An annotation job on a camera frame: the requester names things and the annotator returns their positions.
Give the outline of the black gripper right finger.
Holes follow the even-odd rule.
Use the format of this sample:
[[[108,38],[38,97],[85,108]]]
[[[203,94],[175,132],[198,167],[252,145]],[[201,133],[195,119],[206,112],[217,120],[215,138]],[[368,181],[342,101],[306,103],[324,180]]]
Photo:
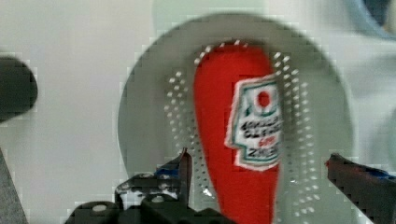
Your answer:
[[[333,153],[325,162],[328,179],[374,224],[395,224],[396,177]]]

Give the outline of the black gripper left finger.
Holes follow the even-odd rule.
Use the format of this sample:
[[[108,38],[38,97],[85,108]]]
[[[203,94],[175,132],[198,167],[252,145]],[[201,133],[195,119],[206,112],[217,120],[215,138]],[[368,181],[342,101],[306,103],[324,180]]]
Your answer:
[[[186,148],[153,173],[115,189],[115,201],[79,205],[64,224],[236,224],[222,213],[189,207],[192,161]]]

